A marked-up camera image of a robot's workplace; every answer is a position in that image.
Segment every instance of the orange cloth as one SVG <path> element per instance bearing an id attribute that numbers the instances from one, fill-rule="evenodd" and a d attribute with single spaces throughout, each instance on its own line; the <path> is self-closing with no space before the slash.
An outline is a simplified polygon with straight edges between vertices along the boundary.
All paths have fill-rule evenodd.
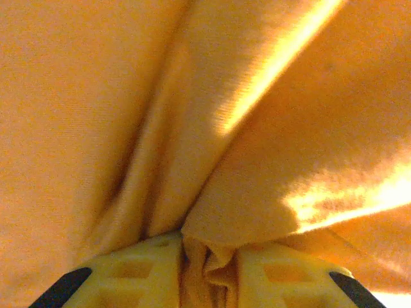
<path id="1" fill-rule="evenodd" d="M 279 239 L 411 292 L 409 1 L 2 9 L 1 307 L 180 227 L 185 307 L 235 307 L 235 249 Z"/>

